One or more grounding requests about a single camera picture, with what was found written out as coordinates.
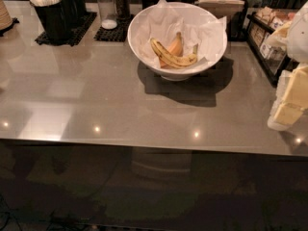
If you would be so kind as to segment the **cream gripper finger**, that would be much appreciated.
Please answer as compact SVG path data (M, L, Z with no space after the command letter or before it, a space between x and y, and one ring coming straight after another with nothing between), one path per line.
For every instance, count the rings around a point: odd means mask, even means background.
M269 113L268 127L284 131L308 109L308 64L293 71L283 70L276 88L276 100Z

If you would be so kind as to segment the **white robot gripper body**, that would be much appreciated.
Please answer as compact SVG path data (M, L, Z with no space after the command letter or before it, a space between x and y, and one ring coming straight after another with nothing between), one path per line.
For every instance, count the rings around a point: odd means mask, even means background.
M295 14L292 21L278 27L266 44L281 47L289 58L298 63L308 63L308 2Z

